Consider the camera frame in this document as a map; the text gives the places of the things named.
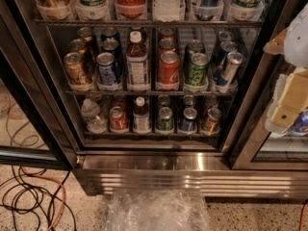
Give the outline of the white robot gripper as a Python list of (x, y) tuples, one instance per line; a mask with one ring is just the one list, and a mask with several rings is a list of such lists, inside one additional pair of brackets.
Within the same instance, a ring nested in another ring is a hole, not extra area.
[[(265, 53), (283, 55), (287, 63), (308, 68), (308, 3), (285, 28), (263, 47)], [(281, 74), (273, 96), (270, 121), (287, 128), (308, 107), (308, 72)]]

